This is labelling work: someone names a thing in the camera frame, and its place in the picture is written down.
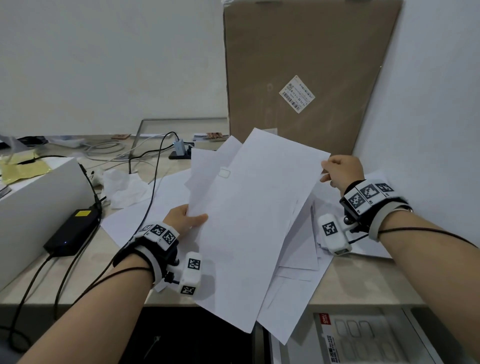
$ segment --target forearm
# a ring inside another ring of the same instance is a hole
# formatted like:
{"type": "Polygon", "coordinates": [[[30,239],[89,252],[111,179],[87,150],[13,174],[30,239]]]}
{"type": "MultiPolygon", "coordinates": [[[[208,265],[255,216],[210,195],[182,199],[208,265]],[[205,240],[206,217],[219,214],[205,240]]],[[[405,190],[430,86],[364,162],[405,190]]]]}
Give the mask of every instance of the forearm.
{"type": "MultiPolygon", "coordinates": [[[[380,230],[438,226],[413,213],[387,216],[380,230]]],[[[428,231],[380,234],[380,241],[426,304],[480,360],[480,249],[428,231]]]]}
{"type": "MultiPolygon", "coordinates": [[[[110,274],[129,267],[148,264],[130,255],[110,274]]],[[[68,310],[19,363],[118,363],[152,282],[150,272],[133,270],[101,283],[68,310]]]]}

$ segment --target white wall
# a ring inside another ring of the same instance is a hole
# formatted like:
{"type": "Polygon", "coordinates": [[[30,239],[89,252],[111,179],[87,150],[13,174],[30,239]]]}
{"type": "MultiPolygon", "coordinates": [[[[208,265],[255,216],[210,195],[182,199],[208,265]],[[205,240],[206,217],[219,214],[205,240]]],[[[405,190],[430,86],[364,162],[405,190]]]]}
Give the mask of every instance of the white wall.
{"type": "Polygon", "coordinates": [[[354,154],[480,246],[480,2],[406,0],[354,154]]]}
{"type": "Polygon", "coordinates": [[[0,133],[226,117],[222,13],[220,0],[1,0],[0,133]]]}

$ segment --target cardboard box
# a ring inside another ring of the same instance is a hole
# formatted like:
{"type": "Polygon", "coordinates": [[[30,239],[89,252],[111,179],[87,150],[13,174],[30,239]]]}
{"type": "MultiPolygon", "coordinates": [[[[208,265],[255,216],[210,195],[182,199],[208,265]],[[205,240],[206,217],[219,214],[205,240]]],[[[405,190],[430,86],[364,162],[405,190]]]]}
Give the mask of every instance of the cardboard box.
{"type": "Polygon", "coordinates": [[[231,135],[244,142],[254,127],[277,128],[293,141],[351,154],[401,6],[401,0],[226,3],[231,135]],[[301,84],[284,89],[295,76],[301,84]]]}

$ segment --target wrist-mounted device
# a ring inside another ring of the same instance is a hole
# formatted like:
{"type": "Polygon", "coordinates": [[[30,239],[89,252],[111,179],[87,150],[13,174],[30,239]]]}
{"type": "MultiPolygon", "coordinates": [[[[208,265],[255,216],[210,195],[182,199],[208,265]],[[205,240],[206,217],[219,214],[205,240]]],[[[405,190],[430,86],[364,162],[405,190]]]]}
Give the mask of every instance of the wrist-mounted device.
{"type": "Polygon", "coordinates": [[[150,266],[154,286],[164,279],[167,283],[178,284],[179,293],[194,295],[200,287],[202,255],[189,252],[181,262],[177,258],[178,236],[173,227],[163,222],[146,225],[118,251],[113,258],[113,266],[128,255],[137,254],[150,266]]]}
{"type": "Polygon", "coordinates": [[[378,241],[378,230],[388,214],[397,210],[412,211],[408,201],[381,180],[353,182],[345,190],[340,204],[345,210],[341,221],[333,214],[318,218],[324,243],[334,255],[352,250],[351,244],[358,240],[352,233],[367,232],[370,239],[378,241]]]}

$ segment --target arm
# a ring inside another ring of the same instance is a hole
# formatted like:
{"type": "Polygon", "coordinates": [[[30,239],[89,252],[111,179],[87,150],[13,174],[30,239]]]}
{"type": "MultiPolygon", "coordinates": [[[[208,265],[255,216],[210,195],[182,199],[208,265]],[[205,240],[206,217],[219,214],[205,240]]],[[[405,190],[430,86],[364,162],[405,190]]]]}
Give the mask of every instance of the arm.
{"type": "MultiPolygon", "coordinates": [[[[164,219],[180,234],[207,220],[206,215],[185,216],[187,207],[171,209],[164,219]]],[[[109,274],[129,267],[148,264],[137,255],[129,255],[109,274]]],[[[118,363],[152,283],[152,274],[145,270],[121,273],[104,281],[68,310],[19,364],[118,363]]]]}
{"type": "MultiPolygon", "coordinates": [[[[358,158],[333,156],[322,162],[331,181],[343,195],[363,180],[358,158]]],[[[440,229],[407,211],[396,211],[380,231],[400,227],[440,229]]],[[[429,231],[395,231],[380,234],[380,241],[426,304],[464,347],[480,360],[480,249],[457,238],[429,231]]]]}

